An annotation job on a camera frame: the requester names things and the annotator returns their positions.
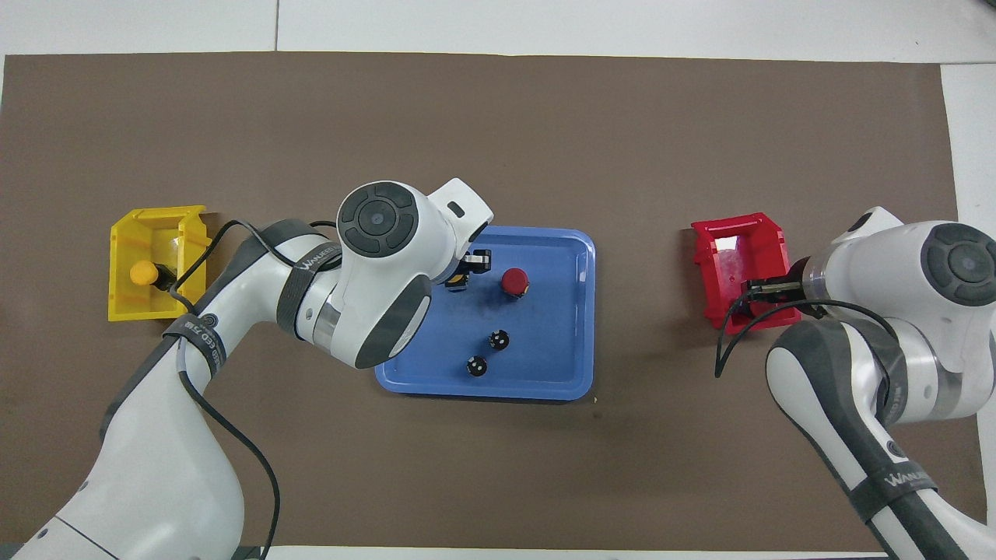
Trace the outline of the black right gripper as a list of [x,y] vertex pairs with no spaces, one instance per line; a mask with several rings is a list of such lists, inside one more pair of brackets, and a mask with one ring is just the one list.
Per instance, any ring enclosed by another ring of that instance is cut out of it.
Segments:
[[[746,291],[751,292],[746,300],[751,303],[765,303],[785,305],[806,300],[806,291],[803,285],[806,277],[806,265],[794,264],[786,275],[776,277],[775,282],[771,281],[747,281]],[[779,285],[787,285],[778,293]]]

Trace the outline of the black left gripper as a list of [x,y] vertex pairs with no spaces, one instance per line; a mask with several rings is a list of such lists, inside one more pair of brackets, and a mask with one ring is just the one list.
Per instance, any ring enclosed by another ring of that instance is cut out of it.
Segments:
[[465,273],[454,274],[451,277],[451,291],[460,292],[466,290],[468,286],[467,274],[484,274],[492,269],[492,255],[490,249],[476,249],[464,255]]

